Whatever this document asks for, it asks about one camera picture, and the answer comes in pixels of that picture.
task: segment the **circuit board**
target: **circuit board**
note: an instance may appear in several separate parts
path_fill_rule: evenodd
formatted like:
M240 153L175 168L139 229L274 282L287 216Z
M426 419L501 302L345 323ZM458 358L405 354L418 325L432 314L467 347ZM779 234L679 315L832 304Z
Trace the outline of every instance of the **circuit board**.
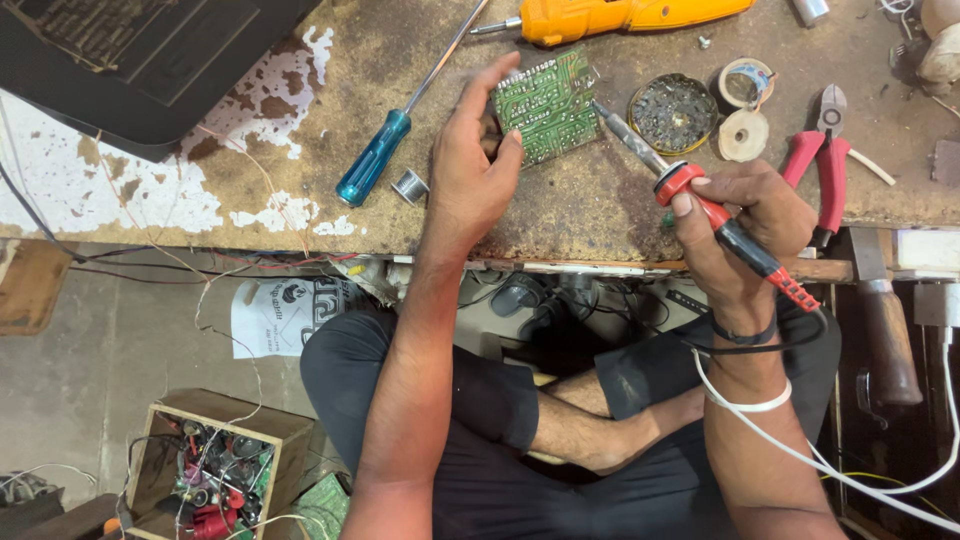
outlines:
M597 137L593 78L583 47L502 81L491 92L500 129L520 130L523 167L543 163Z

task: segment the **man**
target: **man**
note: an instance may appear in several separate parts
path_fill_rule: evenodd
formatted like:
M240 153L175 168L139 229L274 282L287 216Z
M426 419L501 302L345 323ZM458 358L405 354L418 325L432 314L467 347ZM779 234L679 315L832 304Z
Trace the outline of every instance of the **man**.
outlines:
M733 344L701 318L539 392L526 368L453 346L464 262L516 189L518 132L491 163L481 138L488 95L519 53L498 59L464 90L434 148L417 266L402 315L353 312L306 344L301 372L334 446L355 475L343 538L843 538L815 471L707 401L678 336ZM754 161L694 181L743 207L740 222L783 261L809 240L816 213L769 165ZM768 343L815 323L713 238L703 209L673 200L677 237L716 324ZM792 381L792 399L752 419L808 453L839 361L839 330L784 353L717 356L709 378L731 403L762 404ZM572 486L516 460L518 449L562 457L605 475Z

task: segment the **black wristband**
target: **black wristband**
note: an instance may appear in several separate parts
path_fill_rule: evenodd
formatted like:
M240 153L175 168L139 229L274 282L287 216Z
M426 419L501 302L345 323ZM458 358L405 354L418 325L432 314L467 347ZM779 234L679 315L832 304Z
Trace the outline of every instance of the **black wristband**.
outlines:
M713 326L713 331L715 331L717 335L730 341L734 345L763 345L769 343L770 340L774 338L774 334L777 333L777 311L774 310L773 320L770 321L770 326L767 327L767 330L757 335L733 335L717 324L716 317L712 314L710 315L710 324Z

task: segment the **blue screwdriver handle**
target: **blue screwdriver handle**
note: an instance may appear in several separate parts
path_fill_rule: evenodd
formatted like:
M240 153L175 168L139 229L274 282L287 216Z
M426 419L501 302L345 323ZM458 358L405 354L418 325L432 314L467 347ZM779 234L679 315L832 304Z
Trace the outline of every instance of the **blue screwdriver handle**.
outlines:
M363 205L396 146L410 133L410 115L400 109L387 113L387 120L337 184L337 196L352 209Z

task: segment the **black shorts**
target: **black shorts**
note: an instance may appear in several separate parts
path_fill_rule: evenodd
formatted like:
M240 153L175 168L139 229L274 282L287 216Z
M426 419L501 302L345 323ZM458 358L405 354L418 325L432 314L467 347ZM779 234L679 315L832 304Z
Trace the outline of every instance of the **black shorts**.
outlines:
M789 301L778 302L786 341L816 328ZM840 331L783 355L791 400L806 437L815 441L840 360ZM390 313L349 312L306 344L303 384L333 445L355 475L367 412L396 328ZM699 385L693 355L678 336L712 339L701 317L654 339L597 356L597 375L613 418ZM640 458L588 485L547 478L504 446L526 451L537 432L531 371L453 351L453 408L434 480L435 538L736 538L695 422Z

